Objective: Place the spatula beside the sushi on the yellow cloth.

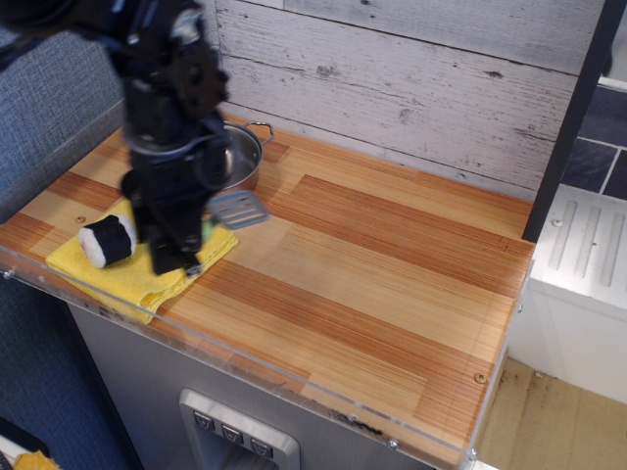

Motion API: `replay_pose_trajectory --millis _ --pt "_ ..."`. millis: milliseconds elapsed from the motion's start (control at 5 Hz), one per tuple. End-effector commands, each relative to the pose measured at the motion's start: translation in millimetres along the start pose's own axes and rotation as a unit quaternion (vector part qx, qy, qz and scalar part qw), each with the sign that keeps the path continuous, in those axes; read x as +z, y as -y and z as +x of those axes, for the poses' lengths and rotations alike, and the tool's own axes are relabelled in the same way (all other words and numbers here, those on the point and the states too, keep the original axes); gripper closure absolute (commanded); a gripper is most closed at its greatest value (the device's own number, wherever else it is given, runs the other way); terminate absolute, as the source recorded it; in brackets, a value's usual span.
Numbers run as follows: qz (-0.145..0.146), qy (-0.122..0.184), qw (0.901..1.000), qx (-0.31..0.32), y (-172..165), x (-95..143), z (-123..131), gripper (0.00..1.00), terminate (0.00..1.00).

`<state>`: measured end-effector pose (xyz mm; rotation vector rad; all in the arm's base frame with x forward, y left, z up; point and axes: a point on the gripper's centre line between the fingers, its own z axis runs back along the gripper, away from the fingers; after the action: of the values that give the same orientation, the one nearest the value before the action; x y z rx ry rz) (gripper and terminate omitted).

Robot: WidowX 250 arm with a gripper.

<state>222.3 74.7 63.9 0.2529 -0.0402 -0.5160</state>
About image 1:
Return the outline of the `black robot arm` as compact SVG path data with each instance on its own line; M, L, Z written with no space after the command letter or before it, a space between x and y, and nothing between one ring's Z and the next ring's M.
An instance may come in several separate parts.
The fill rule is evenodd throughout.
M4 1L6 69L63 31L104 45L125 98L123 135L132 169L121 183L153 270L200 273L202 216L232 172L218 105L227 74L207 42L195 1Z

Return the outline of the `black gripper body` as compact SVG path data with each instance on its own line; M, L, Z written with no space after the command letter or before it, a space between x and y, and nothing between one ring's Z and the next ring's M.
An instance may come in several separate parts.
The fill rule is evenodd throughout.
M230 137L222 114L213 111L169 140L123 128L141 202L150 219L181 252L202 246L202 213L233 172Z

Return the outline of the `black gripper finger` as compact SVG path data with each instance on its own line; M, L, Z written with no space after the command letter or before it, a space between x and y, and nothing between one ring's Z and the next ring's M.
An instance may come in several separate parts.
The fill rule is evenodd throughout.
M201 264L193 253L182 252L166 236L152 238L149 241L149 253L155 274L164 275L182 270L188 277L201 273Z

